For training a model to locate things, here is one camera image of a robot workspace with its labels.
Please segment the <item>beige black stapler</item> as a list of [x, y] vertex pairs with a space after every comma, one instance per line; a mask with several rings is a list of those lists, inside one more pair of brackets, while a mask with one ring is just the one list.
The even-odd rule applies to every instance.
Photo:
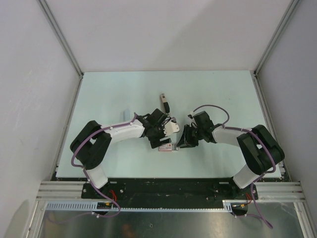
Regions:
[[167, 101], [165, 94], [160, 94], [160, 103], [161, 103], [161, 110], [165, 113], [168, 117], [170, 116], [170, 106]]

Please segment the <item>red staple box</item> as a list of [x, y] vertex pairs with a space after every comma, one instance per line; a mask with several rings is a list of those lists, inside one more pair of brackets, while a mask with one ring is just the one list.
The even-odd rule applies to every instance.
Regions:
[[176, 146], [175, 143], [167, 143], [167, 144], [159, 146], [158, 150], [160, 152], [172, 152], [172, 151], [178, 151], [179, 148]]

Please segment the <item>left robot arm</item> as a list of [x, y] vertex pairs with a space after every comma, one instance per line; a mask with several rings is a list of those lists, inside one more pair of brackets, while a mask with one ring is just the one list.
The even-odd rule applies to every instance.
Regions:
[[127, 139], [146, 137], [151, 148], [155, 149], [170, 143], [169, 136], [177, 132], [179, 125], [176, 119], [159, 109], [143, 116], [135, 113], [132, 120], [107, 127], [92, 120], [70, 145], [73, 153], [71, 165], [81, 168], [93, 185], [93, 194], [104, 198], [109, 194], [109, 185], [102, 162], [110, 145]]

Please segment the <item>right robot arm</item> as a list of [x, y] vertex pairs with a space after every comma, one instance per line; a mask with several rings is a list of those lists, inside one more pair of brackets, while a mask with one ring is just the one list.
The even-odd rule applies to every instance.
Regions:
[[192, 122], [184, 126], [177, 147], [193, 148], [199, 145], [200, 140], [204, 140], [240, 148], [246, 164], [232, 177], [233, 183], [228, 187], [229, 195], [234, 199], [245, 195], [246, 187], [261, 176], [275, 172], [277, 164], [285, 158], [283, 149], [261, 124], [251, 129], [214, 124], [205, 111], [190, 118]]

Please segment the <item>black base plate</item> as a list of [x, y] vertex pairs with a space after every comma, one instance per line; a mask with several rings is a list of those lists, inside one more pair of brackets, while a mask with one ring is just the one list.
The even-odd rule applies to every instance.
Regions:
[[224, 200], [258, 198], [256, 186], [239, 189], [231, 178], [110, 178], [95, 191], [85, 183], [83, 199], [115, 197], [122, 208], [213, 209]]

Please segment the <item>aluminium frame rail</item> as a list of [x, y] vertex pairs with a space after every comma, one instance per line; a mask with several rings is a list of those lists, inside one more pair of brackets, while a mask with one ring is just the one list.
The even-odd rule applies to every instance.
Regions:
[[[83, 181], [43, 181], [36, 200], [81, 201]], [[257, 182], [258, 202], [306, 202], [299, 182]]]

